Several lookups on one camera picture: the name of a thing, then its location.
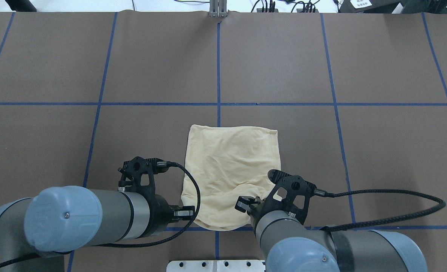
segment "white metal bracket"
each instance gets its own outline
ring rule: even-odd
[[[171,261],[166,272],[265,272],[263,260]]]
[[[210,0],[210,17],[227,17],[227,0]]]

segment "gray tabletop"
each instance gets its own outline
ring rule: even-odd
[[[330,192],[447,202],[447,15],[0,13],[0,205],[51,186],[116,190],[117,168],[137,155],[183,163],[192,124],[277,129],[282,170]],[[182,173],[157,178],[157,193],[180,202]],[[305,225],[431,205],[313,198]],[[447,270],[447,207],[375,229],[410,236],[429,271]],[[154,248],[83,248],[66,262],[124,272],[242,258],[262,258],[248,227],[195,225]]]

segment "white fabric towel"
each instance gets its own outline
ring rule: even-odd
[[[274,187],[267,172],[281,169],[277,130],[192,125],[185,167],[200,188],[195,223],[218,231],[242,227],[250,217],[234,209],[239,196],[267,197]],[[182,202],[196,206],[196,190],[186,176]]]

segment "beige cloth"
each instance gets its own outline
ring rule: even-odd
[[[242,227],[250,217],[234,209],[239,196],[267,197],[274,187],[267,172],[281,169],[277,130],[192,125],[185,167],[200,188],[195,223],[218,231]],[[196,190],[188,177],[183,181],[182,201],[196,206]]]

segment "white paper label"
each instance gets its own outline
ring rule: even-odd
[[[353,5],[353,7],[355,7],[355,9],[369,7],[372,5],[370,0],[350,0],[350,2]]]

